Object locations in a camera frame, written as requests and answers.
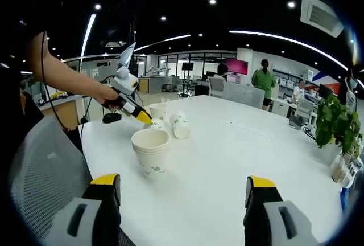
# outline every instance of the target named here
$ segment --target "cup with green print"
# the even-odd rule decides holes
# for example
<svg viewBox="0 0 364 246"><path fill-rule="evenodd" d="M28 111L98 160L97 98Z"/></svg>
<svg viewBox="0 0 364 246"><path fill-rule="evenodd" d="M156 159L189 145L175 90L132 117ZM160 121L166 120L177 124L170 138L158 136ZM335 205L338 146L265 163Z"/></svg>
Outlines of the cup with green print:
<svg viewBox="0 0 364 246"><path fill-rule="evenodd" d="M172 114L169 120L172 124L173 133L176 138L185 139L189 136L191 128L184 112L176 112Z"/></svg>
<svg viewBox="0 0 364 246"><path fill-rule="evenodd" d="M131 143L147 179L165 176L169 153L169 134L165 130L140 130L132 136Z"/></svg>

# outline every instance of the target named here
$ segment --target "white paper cup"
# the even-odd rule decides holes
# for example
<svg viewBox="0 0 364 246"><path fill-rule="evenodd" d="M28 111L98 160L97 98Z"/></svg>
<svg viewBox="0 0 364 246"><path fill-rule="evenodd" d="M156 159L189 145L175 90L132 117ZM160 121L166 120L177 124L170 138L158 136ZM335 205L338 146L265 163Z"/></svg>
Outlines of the white paper cup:
<svg viewBox="0 0 364 246"><path fill-rule="evenodd" d="M145 124L144 129L153 128L153 129L166 129L166 123L161 119L152 119L152 124Z"/></svg>
<svg viewBox="0 0 364 246"><path fill-rule="evenodd" d="M165 175L169 153L169 135L165 130L140 130L134 133L131 143L147 179Z"/></svg>
<svg viewBox="0 0 364 246"><path fill-rule="evenodd" d="M191 131L189 123L186 118L186 114L183 112L176 112L172 114L171 121L173 127L173 133L178 139L185 139L189 136Z"/></svg>
<svg viewBox="0 0 364 246"><path fill-rule="evenodd" d="M166 117L166 105L165 104L152 104L149 106L150 115L153 119L164 120Z"/></svg>

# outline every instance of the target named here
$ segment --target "gray mesh chair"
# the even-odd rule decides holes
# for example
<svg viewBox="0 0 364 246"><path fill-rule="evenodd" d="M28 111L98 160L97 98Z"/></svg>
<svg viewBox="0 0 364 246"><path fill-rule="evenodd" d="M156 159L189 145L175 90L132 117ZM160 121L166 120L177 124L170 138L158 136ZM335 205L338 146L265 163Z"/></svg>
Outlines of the gray mesh chair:
<svg viewBox="0 0 364 246"><path fill-rule="evenodd" d="M209 81L210 96L221 98L222 92L224 90L224 82L225 82L224 79L208 77L208 81Z"/></svg>
<svg viewBox="0 0 364 246"><path fill-rule="evenodd" d="M261 109L264 95L265 91L262 89L227 82L224 85L222 98Z"/></svg>
<svg viewBox="0 0 364 246"><path fill-rule="evenodd" d="M92 180L84 155L51 116L27 134L8 179L13 202L39 240L48 235L55 213L81 197Z"/></svg>

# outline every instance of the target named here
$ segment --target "person with dark hair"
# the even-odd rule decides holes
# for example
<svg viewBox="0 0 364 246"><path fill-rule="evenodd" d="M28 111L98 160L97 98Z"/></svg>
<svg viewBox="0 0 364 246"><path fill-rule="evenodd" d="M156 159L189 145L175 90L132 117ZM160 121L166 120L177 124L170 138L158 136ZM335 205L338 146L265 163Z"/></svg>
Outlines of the person with dark hair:
<svg viewBox="0 0 364 246"><path fill-rule="evenodd" d="M275 78L268 70L269 62L267 59L263 59L261 65L262 69L258 69L254 72L251 78L251 83L254 87L262 89L266 92L262 109L268 110L268 106L271 102L272 88L275 87Z"/></svg>
<svg viewBox="0 0 364 246"><path fill-rule="evenodd" d="M228 80L228 75L227 75L227 72L228 72L228 68L227 68L227 65L225 64L220 64L217 66L217 74L214 75L214 77L221 77L223 79L225 79L225 81Z"/></svg>
<svg viewBox="0 0 364 246"><path fill-rule="evenodd" d="M357 76L360 66L357 64L348 69L346 77L342 80L337 98L342 105L346 105L351 111L356 110L357 98L355 88L358 85Z"/></svg>

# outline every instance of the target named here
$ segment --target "desk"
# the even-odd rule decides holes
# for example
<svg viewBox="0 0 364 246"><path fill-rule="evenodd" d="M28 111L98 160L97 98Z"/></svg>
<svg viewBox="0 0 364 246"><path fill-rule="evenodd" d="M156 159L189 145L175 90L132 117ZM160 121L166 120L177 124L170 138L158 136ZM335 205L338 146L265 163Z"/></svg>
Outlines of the desk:
<svg viewBox="0 0 364 246"><path fill-rule="evenodd" d="M121 176L121 227L137 246L245 243L243 218L248 175L272 180L326 240L341 218L340 185L314 156L317 146L286 118L209 96L169 101L167 120L186 112L189 139L171 138L168 176L142 177L131 136L143 127L132 118L92 121L82 135L92 176Z"/></svg>

